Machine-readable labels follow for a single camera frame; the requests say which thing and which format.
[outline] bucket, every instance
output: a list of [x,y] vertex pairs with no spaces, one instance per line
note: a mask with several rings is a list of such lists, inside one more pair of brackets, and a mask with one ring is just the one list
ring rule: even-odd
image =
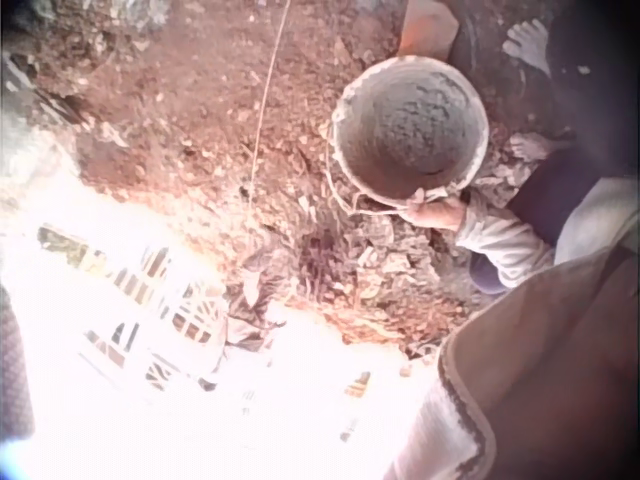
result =
[[480,96],[452,66],[404,56],[348,85],[332,115],[331,142],[349,180],[393,207],[419,188],[455,193],[478,172],[489,139]]

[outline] bucket rim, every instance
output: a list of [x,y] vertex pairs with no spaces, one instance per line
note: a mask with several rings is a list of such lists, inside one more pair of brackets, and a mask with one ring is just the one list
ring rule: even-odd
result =
[[430,57],[420,57],[417,55],[405,55],[402,57],[394,57],[387,60],[384,60],[380,63],[372,65],[367,70],[362,72],[362,74],[357,77],[354,81],[352,81],[349,85],[347,85],[338,99],[338,103],[336,108],[334,109],[331,115],[331,135],[330,141],[331,146],[333,147],[333,158],[338,162],[340,168],[345,173],[349,181],[358,188],[362,193],[371,197],[373,200],[377,202],[383,203],[388,206],[404,208],[407,206],[407,200],[398,200],[394,198],[389,198],[387,196],[381,195],[371,189],[368,185],[362,182],[353,172],[349,163],[346,161],[346,158],[340,148],[337,138],[337,125],[346,118],[346,112],[349,108],[350,100],[358,93],[358,90],[362,87],[364,82],[366,82],[372,76],[379,74],[389,68],[392,68],[394,65],[399,63],[416,63],[423,64],[431,67],[432,70],[441,72],[452,78],[456,83],[458,83],[463,90],[469,95],[469,103],[472,105],[471,108],[477,111],[478,120],[479,120],[479,128],[480,128],[480,139],[476,146],[476,149],[473,153],[472,158],[469,160],[469,164],[467,168],[464,170],[462,174],[458,176],[457,179],[453,180],[449,185],[442,185],[440,187],[436,187],[433,189],[426,190],[426,197],[433,198],[442,196],[443,190],[447,192],[447,194],[458,193],[467,187],[474,179],[482,163],[484,162],[485,155],[487,153],[487,148],[489,145],[489,119],[487,117],[487,112],[482,103],[480,95],[475,87],[471,84],[471,82],[464,76],[460,70],[449,65],[446,62],[441,60],[437,60],[435,58]]

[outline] sleeve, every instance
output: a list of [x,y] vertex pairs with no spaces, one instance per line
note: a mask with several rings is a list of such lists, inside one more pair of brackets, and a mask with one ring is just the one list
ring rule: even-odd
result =
[[553,265],[553,249],[530,225],[509,210],[491,205],[477,191],[471,192],[456,245],[486,255],[498,269],[500,281],[508,288],[516,287],[533,273]]

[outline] ground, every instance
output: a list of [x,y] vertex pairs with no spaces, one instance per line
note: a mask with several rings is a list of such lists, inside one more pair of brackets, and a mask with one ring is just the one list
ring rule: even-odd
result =
[[[512,158],[509,136],[566,125],[543,74],[501,45],[516,22],[548,25],[563,1],[446,3],[460,22],[450,63],[474,84],[491,122],[476,184],[504,204],[535,168]],[[85,182],[166,215],[230,277],[264,232],[275,233],[295,253],[297,301],[323,311],[345,341],[398,343],[409,353],[437,343],[488,301],[465,275],[468,254],[397,217],[347,217],[325,178],[331,112],[348,83],[395,53],[404,0],[293,0],[250,208],[258,114],[284,4],[174,1],[166,24],[136,31],[114,25],[104,3],[83,11],[70,0],[47,30],[36,82],[72,99],[85,119],[87,128],[76,127]],[[334,167],[340,192],[353,195]]]

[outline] white sleeve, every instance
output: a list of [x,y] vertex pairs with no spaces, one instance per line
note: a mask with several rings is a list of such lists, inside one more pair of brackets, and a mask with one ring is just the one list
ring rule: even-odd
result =
[[476,191],[471,192],[456,245],[486,255],[508,288],[553,265],[553,249],[530,225],[509,210],[494,207]]

